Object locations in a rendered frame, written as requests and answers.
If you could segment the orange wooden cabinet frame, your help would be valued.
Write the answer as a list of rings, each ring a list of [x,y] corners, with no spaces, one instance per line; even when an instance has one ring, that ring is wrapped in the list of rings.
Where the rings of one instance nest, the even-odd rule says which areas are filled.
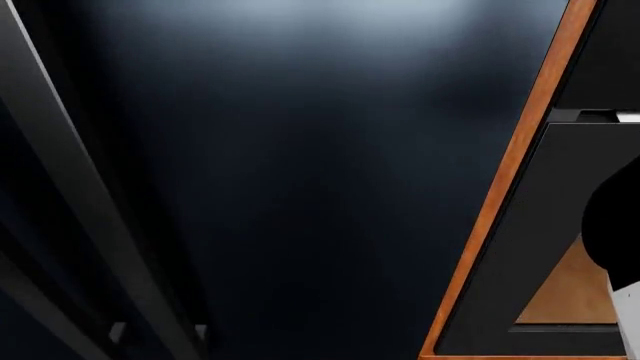
[[[416,360],[626,360],[624,356],[610,355],[501,356],[436,353],[437,342],[443,337],[447,323],[470,282],[471,274],[479,264],[481,253],[488,245],[489,233],[506,203],[509,191],[514,188],[516,177],[525,164],[526,155],[532,148],[562,80],[575,62],[590,23],[595,20],[605,2],[606,0],[569,0]]]

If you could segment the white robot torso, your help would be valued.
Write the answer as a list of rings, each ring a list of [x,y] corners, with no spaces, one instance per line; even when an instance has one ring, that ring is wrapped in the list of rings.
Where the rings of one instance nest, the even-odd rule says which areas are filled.
[[[640,360],[640,281],[618,290],[608,283],[618,329],[628,360]]]

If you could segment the dark grey cabinet door panel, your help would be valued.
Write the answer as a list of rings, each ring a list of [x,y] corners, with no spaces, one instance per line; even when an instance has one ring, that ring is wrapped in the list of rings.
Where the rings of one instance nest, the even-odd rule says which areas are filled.
[[[446,356],[620,356],[614,325],[519,325],[577,239],[595,189],[640,156],[640,124],[550,123],[436,342]]]

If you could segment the black cabinet panel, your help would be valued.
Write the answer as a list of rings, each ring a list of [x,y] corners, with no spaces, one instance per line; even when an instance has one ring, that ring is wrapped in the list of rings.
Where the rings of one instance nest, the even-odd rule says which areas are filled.
[[[640,112],[640,0],[601,0],[555,107]]]

